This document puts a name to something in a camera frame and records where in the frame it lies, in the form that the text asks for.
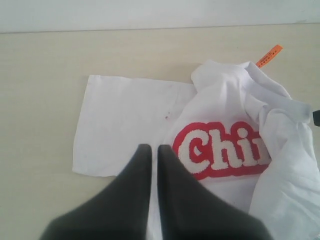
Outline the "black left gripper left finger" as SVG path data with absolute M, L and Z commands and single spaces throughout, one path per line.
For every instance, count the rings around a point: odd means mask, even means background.
M 47 226 L 42 240 L 145 240 L 152 149 L 140 144 L 122 172 L 100 193 Z

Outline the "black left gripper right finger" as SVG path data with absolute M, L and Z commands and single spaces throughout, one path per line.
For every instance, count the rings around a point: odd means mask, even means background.
M 169 145 L 157 154 L 157 189 L 165 240 L 270 240 L 258 219 L 224 202 L 202 186 Z

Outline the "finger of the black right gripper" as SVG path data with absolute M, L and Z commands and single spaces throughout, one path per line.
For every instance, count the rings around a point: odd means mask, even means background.
M 315 126 L 320 127 L 320 110 L 315 110 L 312 113 L 313 123 Z

